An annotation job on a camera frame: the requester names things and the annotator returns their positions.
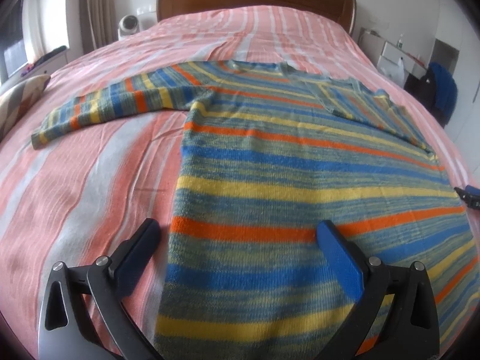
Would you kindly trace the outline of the white bedside shelf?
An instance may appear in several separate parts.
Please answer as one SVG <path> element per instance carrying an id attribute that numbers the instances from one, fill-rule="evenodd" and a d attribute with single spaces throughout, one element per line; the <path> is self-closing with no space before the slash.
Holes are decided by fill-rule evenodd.
<path id="1" fill-rule="evenodd" d="M 358 45 L 374 67 L 403 88 L 408 78 L 420 80 L 427 72 L 414 57 L 371 29 L 360 30 Z"/>

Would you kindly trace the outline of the pink striped bed sheet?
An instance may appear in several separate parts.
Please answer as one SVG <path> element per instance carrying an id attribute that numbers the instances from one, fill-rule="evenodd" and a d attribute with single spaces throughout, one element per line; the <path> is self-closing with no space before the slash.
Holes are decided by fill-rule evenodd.
<path id="1" fill-rule="evenodd" d="M 163 20 L 59 69 L 1 140 L 1 314 L 32 356 L 39 354 L 41 303 L 53 265 L 85 265 L 110 254 L 146 218 L 158 221 L 163 241 L 125 305 L 155 347 L 186 112 L 163 109 L 122 117 L 39 148 L 32 145 L 32 134 L 72 99 L 160 68 L 203 61 L 283 63 L 382 90 L 409 115 L 453 188 L 472 182 L 433 117 L 379 74 L 331 19 L 257 6 Z"/>

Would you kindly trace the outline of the white window-side desk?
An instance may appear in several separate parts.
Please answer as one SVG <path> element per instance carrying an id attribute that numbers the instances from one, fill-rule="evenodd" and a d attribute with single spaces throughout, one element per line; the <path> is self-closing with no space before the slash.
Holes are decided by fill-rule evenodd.
<path id="1" fill-rule="evenodd" d="M 69 48 L 67 46 L 61 46 L 43 55 L 34 63 L 24 64 L 16 69 L 5 83 L 1 84 L 1 92 L 7 91 L 9 88 L 30 77 L 52 75 L 58 71 L 58 69 L 68 64 L 68 52 Z"/>

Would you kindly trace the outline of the blue cloth on chair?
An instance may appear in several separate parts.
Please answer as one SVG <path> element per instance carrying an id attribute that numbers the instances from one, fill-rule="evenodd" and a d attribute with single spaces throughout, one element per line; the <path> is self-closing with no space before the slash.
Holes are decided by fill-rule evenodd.
<path id="1" fill-rule="evenodd" d="M 433 108 L 439 112 L 442 122 L 446 125 L 456 108 L 458 88 L 452 74 L 441 64 L 431 62 L 429 71 L 435 80 Z"/>

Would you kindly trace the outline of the multicolour striped knit sweater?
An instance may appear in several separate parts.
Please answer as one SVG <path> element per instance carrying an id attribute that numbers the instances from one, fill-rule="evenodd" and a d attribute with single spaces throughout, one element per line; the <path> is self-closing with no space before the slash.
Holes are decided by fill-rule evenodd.
<path id="1" fill-rule="evenodd" d="M 479 305 L 479 253 L 446 169 L 382 90 L 283 63 L 185 62 L 67 102 L 42 147 L 185 111 L 154 349 L 162 359 L 313 359 L 354 306 L 317 244 L 331 221 L 368 257 L 426 267 L 439 358 Z"/>

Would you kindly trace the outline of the beige window curtain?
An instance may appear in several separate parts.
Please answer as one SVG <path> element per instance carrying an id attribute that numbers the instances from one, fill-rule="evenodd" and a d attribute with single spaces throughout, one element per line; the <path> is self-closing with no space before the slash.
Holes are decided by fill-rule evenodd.
<path id="1" fill-rule="evenodd" d="M 117 39 L 114 0 L 79 0 L 80 30 L 85 54 Z"/>

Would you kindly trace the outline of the chevron patterned pillow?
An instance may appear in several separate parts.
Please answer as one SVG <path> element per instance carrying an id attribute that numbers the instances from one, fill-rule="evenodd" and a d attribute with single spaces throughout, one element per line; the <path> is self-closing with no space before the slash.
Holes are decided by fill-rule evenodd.
<path id="1" fill-rule="evenodd" d="M 1 96 L 1 140 L 41 98 L 50 82 L 50 75 L 33 76 L 10 88 Z"/>

